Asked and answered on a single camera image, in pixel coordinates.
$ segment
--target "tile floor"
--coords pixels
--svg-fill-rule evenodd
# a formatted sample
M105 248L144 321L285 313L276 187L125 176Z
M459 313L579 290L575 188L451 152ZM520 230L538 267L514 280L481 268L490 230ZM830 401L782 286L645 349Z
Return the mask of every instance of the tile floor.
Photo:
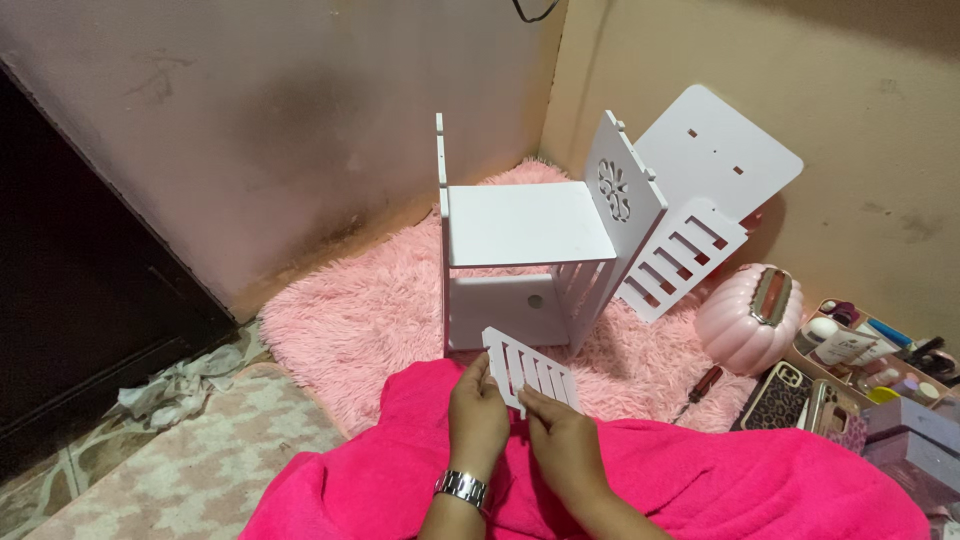
M259 340L256 322L239 334L233 345L244 353L247 365L274 361ZM56 454L0 485L0 540L26 536L154 437L156 431L145 421L112 417L64 441Z

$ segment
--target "phone case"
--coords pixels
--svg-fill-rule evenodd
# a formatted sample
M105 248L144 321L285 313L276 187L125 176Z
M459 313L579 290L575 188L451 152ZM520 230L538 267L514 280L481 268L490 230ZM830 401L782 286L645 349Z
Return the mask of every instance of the phone case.
M828 380L815 380L804 429L860 454L867 442L867 423L860 417L860 405L848 392Z
M800 370L777 362L737 424L743 430L795 428L812 386L813 381Z

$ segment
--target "cable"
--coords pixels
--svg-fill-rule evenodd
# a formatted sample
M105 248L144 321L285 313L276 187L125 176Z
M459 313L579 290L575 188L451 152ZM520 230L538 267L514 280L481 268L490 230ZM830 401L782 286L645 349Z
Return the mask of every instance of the cable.
M516 8L516 14L520 15L520 20L522 20L523 22L537 22L539 20L545 19L546 16L549 15L550 12L552 12L553 9L557 7L557 4L559 2L560 0L553 0L553 4L550 4L550 7L547 8L545 12L543 12L543 15L532 18L532 19L528 19L526 15L523 14L523 8L520 7L520 3L517 0L514 0L514 7Z

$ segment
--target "person's left hand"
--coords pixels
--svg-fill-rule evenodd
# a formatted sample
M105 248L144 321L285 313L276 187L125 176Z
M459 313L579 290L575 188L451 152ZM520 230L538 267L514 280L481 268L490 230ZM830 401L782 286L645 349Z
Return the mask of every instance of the person's left hand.
M450 391L449 469L490 483L493 466L507 446L510 419L496 380L490 375L490 355L473 361Z

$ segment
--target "metal watch strap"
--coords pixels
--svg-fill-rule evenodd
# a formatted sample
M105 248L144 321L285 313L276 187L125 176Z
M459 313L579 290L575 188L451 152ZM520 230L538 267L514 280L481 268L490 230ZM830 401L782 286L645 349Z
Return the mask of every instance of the metal watch strap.
M434 485L433 494L446 493L476 506L484 517L488 517L484 500L487 495L487 484L475 479L467 473L444 471Z

